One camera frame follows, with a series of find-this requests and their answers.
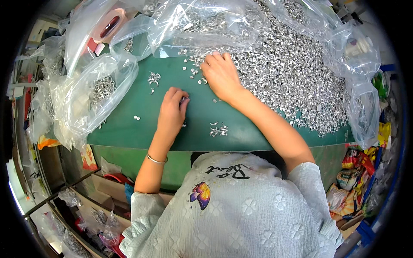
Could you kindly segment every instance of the bracelet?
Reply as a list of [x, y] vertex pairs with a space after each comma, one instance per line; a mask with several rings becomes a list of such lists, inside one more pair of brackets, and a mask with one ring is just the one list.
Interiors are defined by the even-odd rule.
[[160, 161], [156, 161], [154, 160], [151, 156], [149, 156], [149, 153], [146, 153], [146, 157], [148, 157], [148, 159], [150, 159], [151, 161], [155, 162], [156, 164], [165, 164], [166, 162], [168, 162], [168, 157], [166, 157], [164, 162], [160, 162]]

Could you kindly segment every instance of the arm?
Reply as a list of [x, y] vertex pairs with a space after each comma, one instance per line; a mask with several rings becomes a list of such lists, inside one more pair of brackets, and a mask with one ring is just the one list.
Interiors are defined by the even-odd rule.
[[201, 69], [214, 93], [258, 127], [284, 159], [288, 172], [303, 162], [315, 163], [300, 134], [281, 116], [244, 89], [228, 53], [207, 55]]
[[[148, 149], [149, 156], [156, 161], [166, 160], [166, 155], [182, 128], [189, 102], [189, 99], [185, 99], [179, 105], [182, 97], [189, 97], [189, 95], [174, 87], [171, 87], [165, 94], [159, 112], [158, 128]], [[164, 164], [155, 163], [145, 157], [136, 177], [135, 192], [157, 194], [161, 187], [163, 171]]]

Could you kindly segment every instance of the forearm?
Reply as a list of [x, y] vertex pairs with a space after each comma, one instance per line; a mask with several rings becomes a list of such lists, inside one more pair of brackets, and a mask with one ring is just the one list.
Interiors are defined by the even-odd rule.
[[303, 162], [315, 162], [301, 135], [251, 92], [243, 90], [239, 98], [229, 104], [258, 127], [273, 149], [284, 159], [288, 172]]
[[[164, 142], [156, 132], [152, 143], [148, 149], [148, 154], [156, 161], [165, 161], [166, 155], [171, 148], [171, 143]], [[145, 194], [157, 194], [161, 188], [162, 174], [164, 172], [164, 164], [158, 164], [147, 157], [140, 167], [138, 176], [135, 180], [135, 192]]]

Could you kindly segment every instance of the woman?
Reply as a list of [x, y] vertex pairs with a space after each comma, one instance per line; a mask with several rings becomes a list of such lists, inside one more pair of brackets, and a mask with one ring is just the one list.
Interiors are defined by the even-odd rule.
[[165, 207], [157, 193], [190, 100], [187, 92], [171, 87], [136, 177], [132, 226], [122, 233], [122, 252], [128, 258], [333, 257], [342, 234], [303, 138], [242, 87], [228, 53], [208, 55], [201, 69], [214, 93], [251, 119], [283, 158], [287, 180], [253, 154], [210, 152], [193, 163]]

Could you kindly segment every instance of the table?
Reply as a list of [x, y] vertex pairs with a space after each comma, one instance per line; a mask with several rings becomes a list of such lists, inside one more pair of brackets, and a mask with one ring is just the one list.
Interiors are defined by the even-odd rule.
[[[185, 57], [154, 58], [150, 56], [139, 62], [138, 76], [128, 93], [109, 115], [101, 129], [88, 136], [88, 143], [111, 147], [148, 149], [157, 128], [157, 119], [163, 97], [171, 87], [179, 87], [190, 95], [186, 112], [187, 126], [176, 137], [171, 150], [176, 151], [258, 151], [270, 150], [271, 145], [258, 128], [239, 111], [223, 101], [213, 102], [218, 97], [208, 85], [198, 84], [201, 70], [194, 79], [192, 62], [184, 63]], [[159, 73], [159, 87], [147, 82], [150, 72]], [[210, 123], [224, 122], [228, 136], [209, 135]], [[350, 126], [335, 134], [318, 137], [316, 131], [297, 128], [310, 147], [354, 142]]]

